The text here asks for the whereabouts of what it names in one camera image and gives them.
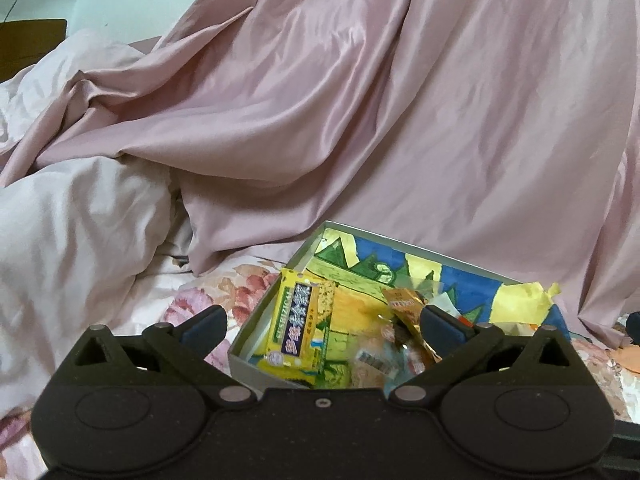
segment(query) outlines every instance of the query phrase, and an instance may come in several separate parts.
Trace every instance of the metal pin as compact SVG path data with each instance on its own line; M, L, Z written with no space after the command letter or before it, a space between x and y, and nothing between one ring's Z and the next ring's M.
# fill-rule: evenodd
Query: metal pin
M420 386L400 386L394 393L404 402L419 402L427 396L427 392Z
M316 399L316 406L318 408L328 408L331 406L331 400L325 399L324 397L322 399Z
M218 395L226 402L245 402L251 397L251 390L244 386L226 386Z

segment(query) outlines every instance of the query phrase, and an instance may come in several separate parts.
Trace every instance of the candy wrapper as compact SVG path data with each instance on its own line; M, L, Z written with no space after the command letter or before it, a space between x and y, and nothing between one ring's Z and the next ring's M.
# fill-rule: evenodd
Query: candy wrapper
M282 284L257 367L313 386L322 373L337 283L282 269Z
M399 319L380 320L358 338L351 360L351 388L382 388L386 395L434 364Z
M391 310L398 316L417 341L422 339L420 335L420 313L424 308L424 300L415 290L408 288L391 288L383 290L386 302Z

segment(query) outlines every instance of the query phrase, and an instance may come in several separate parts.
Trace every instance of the black plastic mount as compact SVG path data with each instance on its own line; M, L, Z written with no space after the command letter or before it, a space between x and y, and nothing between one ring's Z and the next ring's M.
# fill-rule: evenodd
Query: black plastic mount
M388 399L282 389L258 400L203 361L225 337L219 306L141 336L92 326L33 410L46 478L276 479L287 476L285 455L296 478L388 479L398 467L479 479L606 478L599 463L640 470L637 435L626 428L612 441L608 402L558 330L505 336L429 306L421 322L425 334L447 324L434 343L446 357ZM318 456L326 461L309 471Z

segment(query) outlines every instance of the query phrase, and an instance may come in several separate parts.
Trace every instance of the yellow snack package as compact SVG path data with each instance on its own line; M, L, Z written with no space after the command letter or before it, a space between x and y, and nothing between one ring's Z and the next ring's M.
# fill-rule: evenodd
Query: yellow snack package
M417 292L409 288L390 288L383 290L386 302L398 319L409 329L411 335L422 343L420 334L420 313L424 303Z
M322 371L337 283L282 269L266 352L257 367L313 386Z

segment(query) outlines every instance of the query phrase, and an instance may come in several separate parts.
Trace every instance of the yellow paper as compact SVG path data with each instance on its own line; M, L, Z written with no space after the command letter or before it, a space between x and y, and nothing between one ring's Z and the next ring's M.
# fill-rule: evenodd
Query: yellow paper
M631 345L609 352L619 365L627 370L640 374L640 346Z
M539 282L501 285L495 294L489 321L540 325L554 304L553 296L559 292L557 283L549 290L545 290Z
M360 260L357 256L356 240L353 235L337 231L336 229L325 229L322 233L322 239L316 248L316 253L319 253L323 249L333 244L336 240L340 240L342 248L344 250L344 257L348 267L353 267Z
M440 274L442 273L442 264L432 262L431 260L425 260L412 254L405 254L404 259L409 266L409 274L411 276L428 276L433 272L432 280L434 282L440 281Z

